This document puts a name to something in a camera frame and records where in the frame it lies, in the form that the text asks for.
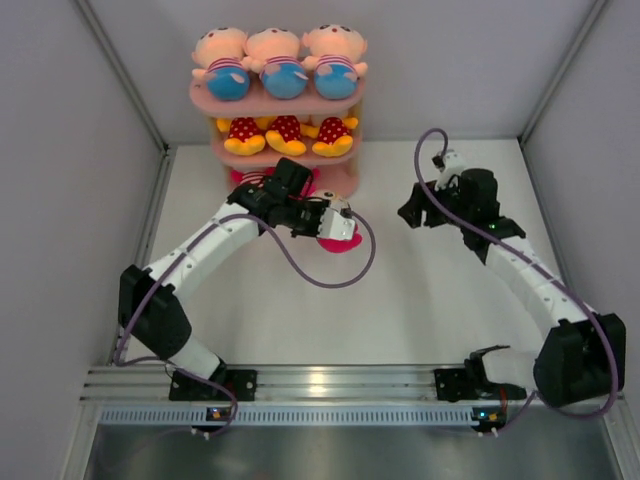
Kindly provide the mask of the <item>white plush yellow glasses front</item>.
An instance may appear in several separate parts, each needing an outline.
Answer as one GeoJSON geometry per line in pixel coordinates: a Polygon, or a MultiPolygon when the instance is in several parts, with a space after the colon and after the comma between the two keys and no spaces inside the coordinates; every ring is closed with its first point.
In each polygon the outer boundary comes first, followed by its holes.
{"type": "Polygon", "coordinates": [[[316,183],[320,178],[320,170],[318,168],[313,168],[309,177],[307,178],[305,185],[302,190],[302,195],[304,197],[311,196],[315,190],[317,189],[316,183]]]}

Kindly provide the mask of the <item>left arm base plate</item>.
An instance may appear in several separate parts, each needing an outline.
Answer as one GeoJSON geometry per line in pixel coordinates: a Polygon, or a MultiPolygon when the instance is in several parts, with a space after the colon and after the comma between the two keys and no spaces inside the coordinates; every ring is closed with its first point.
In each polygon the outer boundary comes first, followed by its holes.
{"type": "Polygon", "coordinates": [[[227,401],[228,393],[241,402],[254,401],[258,384],[258,372],[252,369],[230,369],[218,384],[222,389],[174,371],[171,376],[169,400],[179,402],[227,401]]]}

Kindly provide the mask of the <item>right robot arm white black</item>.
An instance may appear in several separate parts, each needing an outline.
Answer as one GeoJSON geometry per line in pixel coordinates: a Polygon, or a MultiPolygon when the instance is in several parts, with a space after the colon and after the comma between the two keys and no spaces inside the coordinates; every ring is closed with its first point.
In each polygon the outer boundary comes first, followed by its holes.
{"type": "Polygon", "coordinates": [[[480,397],[502,385],[536,391],[554,408],[608,396],[624,385],[626,328],[575,298],[539,260],[525,231],[500,212],[498,183],[486,169],[454,175],[443,188],[414,184],[399,216],[412,228],[449,224],[511,290],[538,328],[532,352],[496,345],[470,354],[468,388],[480,397]]]}

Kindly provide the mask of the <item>small baby doll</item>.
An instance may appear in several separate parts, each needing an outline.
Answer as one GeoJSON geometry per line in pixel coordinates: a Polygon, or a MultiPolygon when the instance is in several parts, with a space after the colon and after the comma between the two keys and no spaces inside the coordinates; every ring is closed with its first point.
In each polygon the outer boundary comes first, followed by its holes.
{"type": "Polygon", "coordinates": [[[313,74],[318,94],[328,100],[350,97],[368,72],[362,60],[367,41],[356,30],[338,24],[325,24],[305,32],[302,44],[308,55],[302,62],[313,74]]]}

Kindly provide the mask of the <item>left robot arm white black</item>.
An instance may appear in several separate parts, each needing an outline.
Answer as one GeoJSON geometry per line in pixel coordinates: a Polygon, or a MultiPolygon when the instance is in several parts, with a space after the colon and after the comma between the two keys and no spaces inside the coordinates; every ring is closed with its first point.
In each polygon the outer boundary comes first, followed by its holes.
{"type": "Polygon", "coordinates": [[[314,179],[312,169],[281,158],[270,173],[237,185],[179,246],[147,266],[127,267],[118,293],[122,338],[137,339],[153,359],[191,378],[202,398],[219,397],[227,365],[194,334],[183,304],[229,257],[277,226],[294,237],[335,237],[339,211],[311,195],[314,179]]]}

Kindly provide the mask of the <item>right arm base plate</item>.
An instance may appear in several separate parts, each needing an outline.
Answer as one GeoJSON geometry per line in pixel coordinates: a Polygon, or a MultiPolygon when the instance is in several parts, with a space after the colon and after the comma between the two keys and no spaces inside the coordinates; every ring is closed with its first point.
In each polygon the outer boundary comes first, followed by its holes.
{"type": "Polygon", "coordinates": [[[439,368],[433,371],[436,396],[440,401],[461,400],[525,400],[525,389],[480,379],[465,368],[439,368]]]}

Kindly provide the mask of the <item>yellow plush red dotted dress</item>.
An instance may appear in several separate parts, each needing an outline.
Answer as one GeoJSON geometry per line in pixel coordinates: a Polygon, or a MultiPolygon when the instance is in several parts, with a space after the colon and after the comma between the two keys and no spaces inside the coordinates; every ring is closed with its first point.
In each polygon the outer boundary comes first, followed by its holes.
{"type": "Polygon", "coordinates": [[[238,156],[252,156],[266,146],[263,130],[254,117],[217,118],[215,125],[225,135],[224,149],[238,156]]]}

